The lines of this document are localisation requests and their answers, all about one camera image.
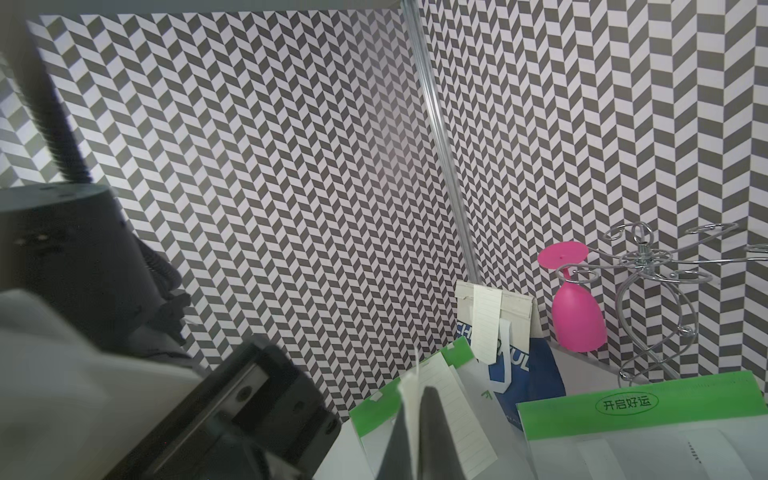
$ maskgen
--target blue bag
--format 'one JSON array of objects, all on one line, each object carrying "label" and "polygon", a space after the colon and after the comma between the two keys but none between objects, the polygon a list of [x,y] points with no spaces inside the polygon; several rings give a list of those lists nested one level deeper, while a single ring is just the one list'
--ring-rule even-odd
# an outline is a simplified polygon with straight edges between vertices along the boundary
[{"label": "blue bag", "polygon": [[[459,318],[461,318],[461,310],[466,308],[460,307]],[[531,334],[528,351],[524,352],[520,348],[507,345],[511,353],[511,384],[506,391],[495,393],[507,420],[520,430],[522,430],[522,424],[518,414],[518,403],[565,396],[565,386],[560,377],[560,370],[554,362],[549,344],[542,338],[543,333],[535,304],[532,306],[531,317],[533,318],[529,317]],[[472,344],[472,326],[457,322],[455,336],[456,338],[464,336]],[[501,348],[502,341],[499,340],[496,363],[488,366],[488,376],[494,382],[504,382],[505,362]]]}]

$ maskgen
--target pink plastic cup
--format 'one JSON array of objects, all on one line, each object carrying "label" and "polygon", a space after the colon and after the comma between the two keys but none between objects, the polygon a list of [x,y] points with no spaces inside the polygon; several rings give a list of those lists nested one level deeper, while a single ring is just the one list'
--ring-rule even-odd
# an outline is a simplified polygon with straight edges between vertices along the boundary
[{"label": "pink plastic cup", "polygon": [[[561,242],[543,249],[538,264],[556,270],[566,263],[581,263],[589,249],[580,242]],[[570,272],[564,272],[571,278]],[[605,319],[597,300],[576,283],[565,282],[552,300],[552,323],[558,343],[573,352],[590,352],[608,341]]]}]

